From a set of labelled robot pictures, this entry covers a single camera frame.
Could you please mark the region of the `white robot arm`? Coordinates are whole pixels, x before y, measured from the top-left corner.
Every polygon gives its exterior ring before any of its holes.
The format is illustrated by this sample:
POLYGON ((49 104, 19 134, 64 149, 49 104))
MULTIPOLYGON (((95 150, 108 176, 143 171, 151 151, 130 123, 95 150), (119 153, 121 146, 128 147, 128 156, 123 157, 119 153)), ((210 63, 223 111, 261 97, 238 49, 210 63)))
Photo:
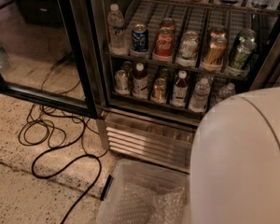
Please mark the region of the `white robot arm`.
POLYGON ((191 224, 280 224, 280 87, 204 116, 190 157, 191 224))

